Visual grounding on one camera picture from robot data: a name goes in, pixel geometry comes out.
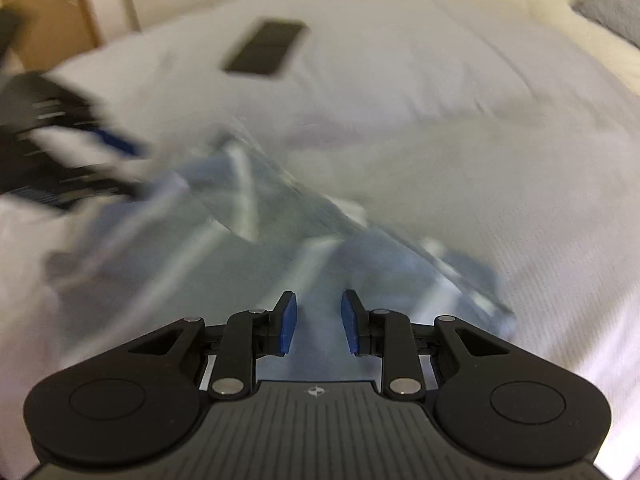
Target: folded fabric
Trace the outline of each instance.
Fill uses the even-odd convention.
[[[49,260],[63,365],[181,317],[219,324],[273,308],[284,290],[300,307],[291,354],[260,360],[258,376],[376,378],[378,360],[350,357],[340,321],[346,288],[368,309],[422,323],[451,314],[510,336],[513,314],[494,297],[491,270],[433,240],[423,246],[432,253],[353,221],[231,140],[160,178],[146,200],[107,206],[77,251]]]

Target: gray pillow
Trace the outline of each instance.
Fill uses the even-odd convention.
[[[574,9],[640,48],[640,0],[581,0]]]

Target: circular pad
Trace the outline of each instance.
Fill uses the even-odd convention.
[[[491,395],[491,405],[504,418],[521,424],[546,424],[566,407],[564,397],[551,386],[531,381],[499,386]]]
[[[130,415],[145,402],[142,386],[122,379],[98,379],[71,394],[71,407],[94,420],[114,420]]]

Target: black object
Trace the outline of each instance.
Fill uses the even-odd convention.
[[[0,59],[24,23],[15,9],[0,9]],[[136,196],[138,186],[111,178],[96,168],[67,168],[30,139],[46,126],[83,130],[126,155],[140,147],[100,127],[91,101],[38,72],[0,76],[0,194],[60,210],[96,194]]]
[[[306,29],[302,22],[264,20],[224,65],[229,73],[274,75]]]
[[[43,463],[30,478],[605,478],[593,459],[610,410],[592,384],[451,316],[412,324],[352,290],[341,311],[351,351],[382,357],[380,392],[256,383],[257,358],[289,351],[286,292],[271,312],[180,320],[42,381],[24,406]]]

